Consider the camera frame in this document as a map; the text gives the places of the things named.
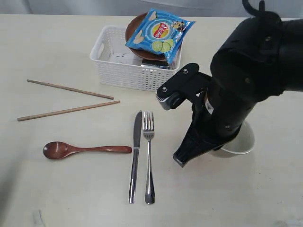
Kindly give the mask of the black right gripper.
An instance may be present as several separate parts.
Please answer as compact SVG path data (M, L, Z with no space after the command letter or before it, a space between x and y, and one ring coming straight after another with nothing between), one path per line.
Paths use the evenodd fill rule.
M277 65L281 25L278 18L242 21L213 56L212 77L189 63L157 89L160 105L170 110L186 99L194 104L207 88L173 154L181 167L235 138L256 103L281 94Z

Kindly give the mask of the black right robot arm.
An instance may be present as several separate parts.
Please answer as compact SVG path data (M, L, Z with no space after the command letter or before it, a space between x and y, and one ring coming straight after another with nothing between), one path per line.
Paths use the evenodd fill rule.
M250 17L215 53L211 74L189 63L156 92L165 110L192 104L191 124L173 155L180 166L234 140L257 103L303 89L303 21L283 21L264 1L257 9L242 4Z

